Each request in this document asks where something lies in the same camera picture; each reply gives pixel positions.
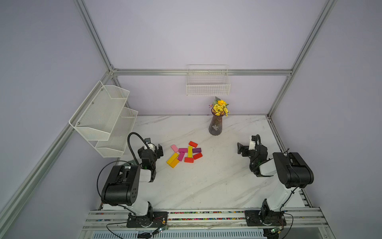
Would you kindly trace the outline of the light red block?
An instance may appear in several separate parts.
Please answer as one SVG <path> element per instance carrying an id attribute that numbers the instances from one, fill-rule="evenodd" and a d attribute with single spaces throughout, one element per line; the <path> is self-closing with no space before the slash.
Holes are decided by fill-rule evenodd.
<path id="1" fill-rule="evenodd" d="M 186 163 L 194 163 L 194 161 L 195 161 L 195 159 L 193 157 L 186 157 L 184 159 L 184 162 L 186 162 Z"/>

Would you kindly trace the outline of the lime yellow long block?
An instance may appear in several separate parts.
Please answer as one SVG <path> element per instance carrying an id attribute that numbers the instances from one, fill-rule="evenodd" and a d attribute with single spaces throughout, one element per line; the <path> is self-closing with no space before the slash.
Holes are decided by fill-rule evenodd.
<path id="1" fill-rule="evenodd" d="M 191 145 L 188 146 L 188 158 L 193 158 L 193 147 Z"/>

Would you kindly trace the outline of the dark red block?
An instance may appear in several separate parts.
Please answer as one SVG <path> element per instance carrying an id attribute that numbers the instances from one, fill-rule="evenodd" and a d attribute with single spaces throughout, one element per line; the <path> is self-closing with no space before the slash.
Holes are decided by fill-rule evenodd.
<path id="1" fill-rule="evenodd" d="M 203 154 L 202 153 L 197 153 L 193 156 L 194 160 L 197 160 L 199 158 L 202 158 L 203 157 Z"/>

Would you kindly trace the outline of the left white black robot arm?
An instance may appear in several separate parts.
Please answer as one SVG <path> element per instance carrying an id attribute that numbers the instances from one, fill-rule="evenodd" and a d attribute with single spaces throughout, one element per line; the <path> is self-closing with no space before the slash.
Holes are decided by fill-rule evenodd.
<path id="1" fill-rule="evenodd" d="M 123 207 L 134 216 L 146 216 L 152 206 L 138 196 L 139 184 L 155 180 L 156 162 L 163 156 L 163 148 L 150 143 L 138 150 L 138 156 L 142 160 L 141 165 L 113 166 L 99 195 L 104 204 Z"/>

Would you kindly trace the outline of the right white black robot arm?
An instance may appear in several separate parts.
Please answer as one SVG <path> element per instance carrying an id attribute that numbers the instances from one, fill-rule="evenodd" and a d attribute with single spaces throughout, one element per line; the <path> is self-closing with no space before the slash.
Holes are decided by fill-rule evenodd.
<path id="1" fill-rule="evenodd" d="M 265 226 L 279 223 L 284 207 L 299 189 L 312 184 L 314 175 L 297 152 L 274 152 L 268 159 L 267 148 L 258 143 L 237 144 L 237 153 L 250 159 L 249 169 L 257 177 L 277 177 L 279 182 L 259 211 L 247 211 L 247 220 Z"/>

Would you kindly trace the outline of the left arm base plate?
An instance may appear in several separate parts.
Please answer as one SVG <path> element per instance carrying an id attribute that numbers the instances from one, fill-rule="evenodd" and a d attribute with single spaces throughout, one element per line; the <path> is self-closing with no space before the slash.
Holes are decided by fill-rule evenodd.
<path id="1" fill-rule="evenodd" d="M 129 213 L 127 228 L 158 228 L 167 223 L 168 212 L 152 212 L 145 216 L 134 216 Z"/>

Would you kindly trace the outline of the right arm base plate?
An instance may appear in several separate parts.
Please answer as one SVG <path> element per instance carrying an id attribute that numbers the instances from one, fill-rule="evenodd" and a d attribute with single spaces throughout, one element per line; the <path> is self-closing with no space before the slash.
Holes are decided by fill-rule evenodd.
<path id="1" fill-rule="evenodd" d="M 281 212 L 262 212 L 261 210 L 244 211 L 247 226 L 286 226 L 284 214 Z"/>

